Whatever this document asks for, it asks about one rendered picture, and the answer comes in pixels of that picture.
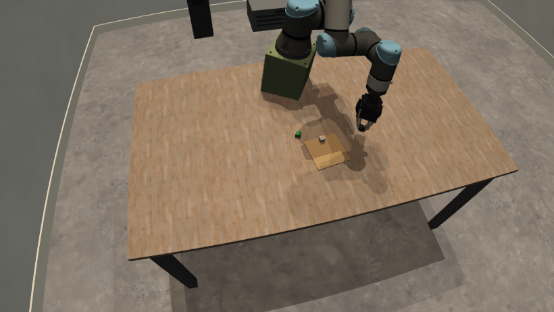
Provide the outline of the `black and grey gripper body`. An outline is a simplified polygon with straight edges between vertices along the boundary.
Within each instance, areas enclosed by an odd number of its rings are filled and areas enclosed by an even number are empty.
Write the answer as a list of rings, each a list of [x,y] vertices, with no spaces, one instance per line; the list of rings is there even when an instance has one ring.
[[[387,90],[383,92],[374,92],[374,90],[372,90],[368,86],[368,84],[366,84],[366,88],[370,93],[368,94],[365,93],[364,95],[361,96],[362,98],[361,98],[361,104],[359,106],[359,109],[360,107],[362,107],[362,109],[361,109],[359,118],[376,123],[383,103],[382,98],[380,98],[380,96],[385,95]],[[369,95],[369,99],[368,99],[368,95]],[[366,102],[367,100],[368,102]],[[372,103],[372,101],[374,102]]]

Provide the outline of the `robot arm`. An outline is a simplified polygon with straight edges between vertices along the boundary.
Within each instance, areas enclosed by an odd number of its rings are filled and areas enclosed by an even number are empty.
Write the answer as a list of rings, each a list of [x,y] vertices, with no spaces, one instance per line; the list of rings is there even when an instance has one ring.
[[[366,56],[372,62],[368,86],[374,92],[386,91],[393,83],[402,48],[366,27],[349,32],[353,14],[352,0],[288,0],[275,48],[285,58],[305,59],[311,53],[312,30],[324,30],[316,40],[321,57]]]

